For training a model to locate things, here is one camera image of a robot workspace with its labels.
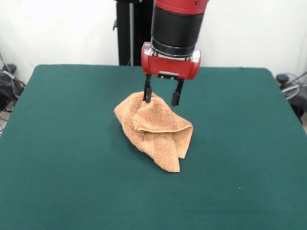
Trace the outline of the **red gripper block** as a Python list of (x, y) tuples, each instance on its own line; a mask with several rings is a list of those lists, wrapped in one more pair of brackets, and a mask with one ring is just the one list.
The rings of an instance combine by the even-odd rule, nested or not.
[(150, 42), (144, 42), (141, 51), (141, 66), (146, 73), (143, 101), (149, 103), (152, 96), (151, 75), (174, 78), (177, 87), (172, 95), (172, 106), (178, 106), (184, 80), (192, 80), (197, 75), (201, 63), (201, 52), (194, 50), (188, 57), (168, 57), (157, 53)]

